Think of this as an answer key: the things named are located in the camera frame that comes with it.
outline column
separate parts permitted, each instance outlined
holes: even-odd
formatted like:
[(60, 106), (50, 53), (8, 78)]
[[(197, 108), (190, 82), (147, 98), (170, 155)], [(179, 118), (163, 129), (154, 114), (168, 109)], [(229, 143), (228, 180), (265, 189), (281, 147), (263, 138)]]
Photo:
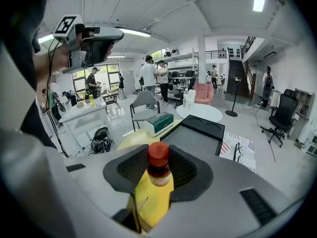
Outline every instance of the column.
[(198, 40), (198, 52), (199, 52), (199, 83), (206, 82), (206, 46), (205, 46), (205, 38), (203, 35), (197, 36)]

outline bottle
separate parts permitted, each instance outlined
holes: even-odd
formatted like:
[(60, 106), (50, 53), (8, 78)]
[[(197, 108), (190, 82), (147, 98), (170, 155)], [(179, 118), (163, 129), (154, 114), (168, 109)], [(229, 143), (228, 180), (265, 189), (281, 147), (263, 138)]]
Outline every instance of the bottle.
[(91, 94), (91, 95), (89, 95), (89, 99), (90, 99), (90, 102), (91, 102), (91, 106), (92, 106), (92, 108), (94, 108), (95, 106), (96, 106), (96, 103), (95, 103), (95, 100), (94, 100), (94, 97), (93, 97), (93, 95)]
[(151, 183), (163, 187), (169, 183), (171, 172), (168, 166), (169, 147), (163, 142), (152, 143), (148, 148), (147, 168)]

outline ceiling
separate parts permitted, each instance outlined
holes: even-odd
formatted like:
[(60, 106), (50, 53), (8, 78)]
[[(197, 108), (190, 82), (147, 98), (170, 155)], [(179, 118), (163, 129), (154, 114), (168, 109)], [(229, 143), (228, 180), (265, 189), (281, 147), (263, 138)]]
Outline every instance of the ceiling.
[(270, 39), (270, 41), (258, 52), (255, 52), (250, 58), (248, 58), (249, 64), (253, 64), (256, 61), (263, 61), (264, 57), (271, 52), (275, 52), (277, 55), (286, 47), (290, 46), (282, 41), (276, 39)]
[(149, 54), (197, 35), (243, 35), (296, 42), (283, 31), (286, 21), (278, 0), (266, 0), (254, 12), (254, 0), (47, 0), (39, 36), (51, 33), (65, 14), (80, 14), (85, 25), (124, 26), (151, 37), (125, 34), (113, 51)]

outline poster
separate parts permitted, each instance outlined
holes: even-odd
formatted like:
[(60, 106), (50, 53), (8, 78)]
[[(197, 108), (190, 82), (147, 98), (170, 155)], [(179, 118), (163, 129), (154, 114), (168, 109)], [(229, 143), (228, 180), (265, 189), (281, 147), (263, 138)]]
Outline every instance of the poster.
[(253, 141), (249, 139), (225, 131), (219, 156), (225, 159), (233, 160), (236, 145), (240, 146), (241, 154), (239, 150), (236, 151), (235, 161), (237, 162), (239, 160), (240, 164), (246, 166), (255, 173), (256, 158), (254, 153), (254, 145)]

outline round white table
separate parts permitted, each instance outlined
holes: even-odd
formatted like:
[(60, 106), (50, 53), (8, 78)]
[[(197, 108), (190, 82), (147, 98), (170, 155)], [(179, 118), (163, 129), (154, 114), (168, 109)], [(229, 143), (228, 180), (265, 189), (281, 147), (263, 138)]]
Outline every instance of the round white table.
[(190, 111), (181, 105), (176, 111), (183, 118), (193, 115), (213, 122), (219, 122), (222, 119), (222, 113), (218, 109), (205, 104), (194, 103), (190, 107)]

